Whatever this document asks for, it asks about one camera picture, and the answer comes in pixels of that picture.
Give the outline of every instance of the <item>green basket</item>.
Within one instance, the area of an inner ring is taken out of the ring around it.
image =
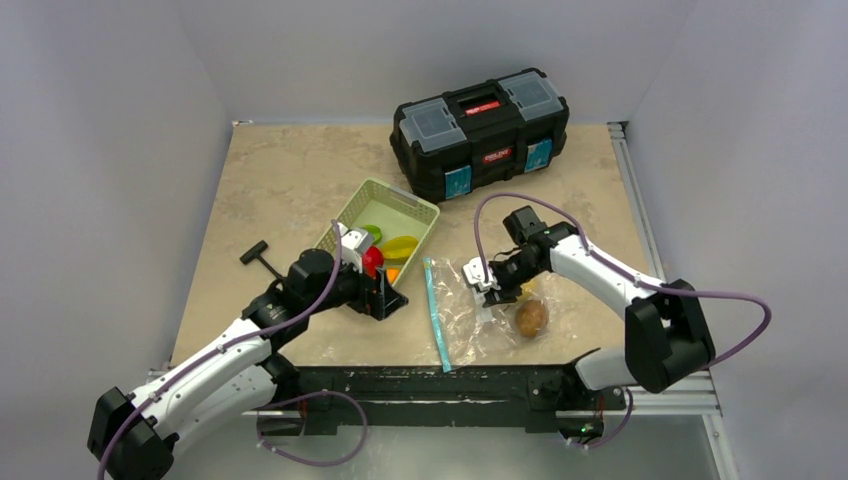
[[[399,285],[409,266],[418,261],[421,247],[430,237],[436,225],[436,219],[439,218],[439,207],[382,180],[368,178],[362,182],[353,198],[347,202],[336,218],[348,228],[362,225],[380,227],[383,239],[377,244],[378,248],[386,241],[403,235],[418,239],[418,246],[415,247],[409,260],[403,264],[395,279],[394,285]],[[332,226],[327,228],[315,246],[335,254],[336,237]]]

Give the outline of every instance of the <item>gray floor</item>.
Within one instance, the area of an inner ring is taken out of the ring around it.
[[[356,443],[359,431],[344,427],[335,437],[288,438],[283,448],[330,460],[346,453]],[[315,468],[257,449],[253,420],[241,418],[198,443],[178,461],[168,478],[718,478],[703,422],[697,416],[634,417],[614,442],[588,453],[567,450],[558,438],[506,428],[376,427],[370,429],[365,448],[353,460],[338,467]]]

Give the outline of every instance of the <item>table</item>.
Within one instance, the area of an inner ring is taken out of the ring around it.
[[[386,125],[236,126],[180,325],[172,363],[217,336],[267,288],[271,276],[238,258],[264,239],[265,257],[287,269],[314,245],[331,218],[366,177],[408,189],[389,145]],[[600,248],[647,271],[618,163],[604,125],[570,125],[562,154],[547,169],[498,182],[440,205],[423,254],[464,263],[476,256],[472,218],[486,195],[514,191],[575,215]],[[501,221],[526,202],[490,202],[481,218],[489,255],[512,247]],[[542,207],[549,224],[559,221]],[[340,308],[312,317],[309,330],[283,348],[295,365],[434,365],[439,363],[427,306],[423,267],[407,272],[399,290],[410,304],[383,322]],[[564,279],[546,292],[562,312],[545,335],[479,364],[566,363],[595,347],[623,344],[623,323],[599,300]]]

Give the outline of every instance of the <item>gray compartment lid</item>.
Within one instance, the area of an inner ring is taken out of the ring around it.
[[[400,121],[403,136],[410,145],[418,140],[425,152],[465,140],[465,133],[456,125],[442,98],[416,103],[401,111],[406,116]]]
[[[499,80],[509,99],[518,107],[525,121],[562,110],[559,92],[547,78],[537,72],[527,72]]]

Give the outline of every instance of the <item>transparent plastic bag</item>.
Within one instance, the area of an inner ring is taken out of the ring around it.
[[[565,308],[556,295],[546,294],[550,290],[546,285],[553,279],[540,275],[522,287],[524,294],[518,302],[484,309],[477,305],[462,278],[464,263],[430,259],[439,322],[451,366],[511,363],[516,350],[543,348],[551,324],[563,316]],[[522,336],[515,323],[516,313],[530,300],[540,301],[548,314],[547,325],[533,338]]]

